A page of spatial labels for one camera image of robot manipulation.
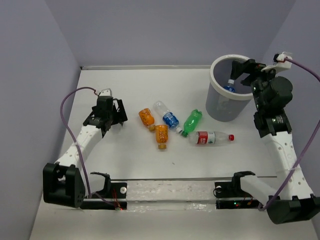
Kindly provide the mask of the large blue-label clear bottle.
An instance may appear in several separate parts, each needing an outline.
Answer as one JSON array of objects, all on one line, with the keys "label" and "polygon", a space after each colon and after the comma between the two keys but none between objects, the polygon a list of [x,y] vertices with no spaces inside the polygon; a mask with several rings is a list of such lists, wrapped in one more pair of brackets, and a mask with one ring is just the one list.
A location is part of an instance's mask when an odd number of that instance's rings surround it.
[{"label": "large blue-label clear bottle", "polygon": [[227,90],[228,92],[235,93],[236,92],[236,90],[235,90],[235,80],[229,79],[227,81],[227,84],[223,88],[225,90]]}]

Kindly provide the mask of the orange juice bottle front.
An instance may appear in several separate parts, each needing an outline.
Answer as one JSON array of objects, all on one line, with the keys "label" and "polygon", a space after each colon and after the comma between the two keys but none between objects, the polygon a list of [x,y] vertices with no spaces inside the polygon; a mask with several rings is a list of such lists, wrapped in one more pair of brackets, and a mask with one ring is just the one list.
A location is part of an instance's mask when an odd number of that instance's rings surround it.
[{"label": "orange juice bottle front", "polygon": [[168,126],[161,124],[155,126],[155,139],[158,144],[159,150],[165,150],[167,148]]}]

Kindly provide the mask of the small black-capped clear bottle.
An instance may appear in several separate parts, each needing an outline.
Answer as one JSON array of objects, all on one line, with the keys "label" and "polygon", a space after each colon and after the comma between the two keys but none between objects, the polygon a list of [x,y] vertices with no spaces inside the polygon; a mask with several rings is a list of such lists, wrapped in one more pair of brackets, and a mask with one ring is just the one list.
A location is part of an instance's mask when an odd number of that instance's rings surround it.
[{"label": "small black-capped clear bottle", "polygon": [[109,132],[112,134],[119,134],[122,129],[123,129],[123,125],[120,123],[117,123],[111,126]]}]

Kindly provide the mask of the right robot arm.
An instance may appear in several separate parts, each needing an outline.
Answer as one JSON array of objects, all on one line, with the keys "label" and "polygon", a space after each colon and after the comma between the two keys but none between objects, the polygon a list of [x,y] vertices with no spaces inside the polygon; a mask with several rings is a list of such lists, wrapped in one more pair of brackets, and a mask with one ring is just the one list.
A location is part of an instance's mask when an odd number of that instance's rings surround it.
[{"label": "right robot arm", "polygon": [[278,58],[274,65],[265,65],[248,59],[234,60],[230,78],[248,76],[241,84],[250,87],[256,112],[254,124],[260,139],[267,147],[273,162],[279,189],[260,180],[251,171],[234,173],[230,190],[235,196],[244,193],[259,201],[259,210],[266,211],[270,220],[278,225],[308,221],[320,212],[320,198],[308,185],[300,167],[302,156],[297,156],[293,146],[292,128],[285,106],[293,99],[293,85],[280,71],[290,69],[292,60]]}]

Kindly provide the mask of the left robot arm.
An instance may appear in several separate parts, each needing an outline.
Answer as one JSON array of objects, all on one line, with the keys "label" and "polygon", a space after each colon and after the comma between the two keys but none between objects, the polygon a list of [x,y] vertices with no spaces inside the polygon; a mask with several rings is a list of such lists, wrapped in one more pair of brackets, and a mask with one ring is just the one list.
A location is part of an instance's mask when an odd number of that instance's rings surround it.
[{"label": "left robot arm", "polygon": [[49,204],[79,208],[90,195],[104,198],[112,193],[111,177],[102,171],[87,173],[84,163],[111,126],[128,120],[122,100],[110,89],[100,92],[75,142],[55,162],[43,168],[43,200]]}]

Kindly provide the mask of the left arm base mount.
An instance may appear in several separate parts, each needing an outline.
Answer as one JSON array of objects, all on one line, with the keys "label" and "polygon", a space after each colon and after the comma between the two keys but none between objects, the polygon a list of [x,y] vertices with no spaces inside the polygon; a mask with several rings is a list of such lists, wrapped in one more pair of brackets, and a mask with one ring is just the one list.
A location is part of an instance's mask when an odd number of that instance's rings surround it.
[{"label": "left arm base mount", "polygon": [[127,209],[128,183],[111,180],[107,173],[91,172],[89,175],[91,197],[86,196],[80,206],[82,210],[115,210]]}]

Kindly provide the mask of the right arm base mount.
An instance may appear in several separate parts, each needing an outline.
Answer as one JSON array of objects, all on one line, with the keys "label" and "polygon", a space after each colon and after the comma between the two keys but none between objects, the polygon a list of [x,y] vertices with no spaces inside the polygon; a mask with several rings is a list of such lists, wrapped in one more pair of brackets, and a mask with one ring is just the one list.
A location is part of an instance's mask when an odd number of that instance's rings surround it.
[{"label": "right arm base mount", "polygon": [[215,182],[212,193],[217,210],[257,209],[260,204],[249,193],[235,188],[231,181]]}]

